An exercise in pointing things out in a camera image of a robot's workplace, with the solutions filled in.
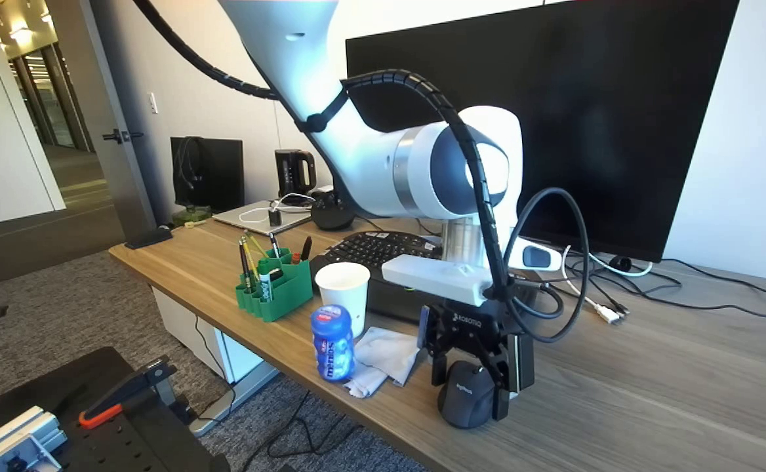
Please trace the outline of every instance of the gray carpet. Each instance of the gray carpet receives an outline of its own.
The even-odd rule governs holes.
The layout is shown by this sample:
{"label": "gray carpet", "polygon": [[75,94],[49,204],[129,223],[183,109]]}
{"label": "gray carpet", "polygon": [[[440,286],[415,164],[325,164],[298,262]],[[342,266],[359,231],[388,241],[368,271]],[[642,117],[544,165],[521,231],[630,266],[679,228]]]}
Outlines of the gray carpet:
{"label": "gray carpet", "polygon": [[[0,317],[0,393],[100,346],[115,346],[135,368],[167,355],[179,370],[173,387],[196,412],[225,392],[162,332],[149,286],[104,252],[10,278],[0,283],[0,305],[7,305]],[[225,454],[230,469],[253,454],[250,469],[422,469],[289,378],[274,380],[203,444]]]}

